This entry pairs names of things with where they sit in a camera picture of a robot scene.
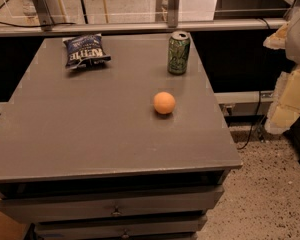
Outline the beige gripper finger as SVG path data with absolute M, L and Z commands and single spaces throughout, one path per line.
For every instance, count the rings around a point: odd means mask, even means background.
M 282 134 L 300 117 L 300 65 L 291 73 L 282 72 L 277 79 L 265 130 Z
M 263 46 L 273 50 L 284 49 L 288 26 L 289 23 L 284 23 L 275 33 L 264 40 Z

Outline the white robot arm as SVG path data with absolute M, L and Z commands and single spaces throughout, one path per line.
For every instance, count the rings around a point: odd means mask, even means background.
M 273 92 L 265 129 L 271 134 L 282 134 L 300 117 L 300 7 L 291 19 L 263 42 L 263 46 L 284 49 L 286 58 L 296 63 L 291 73 L 282 72 Z

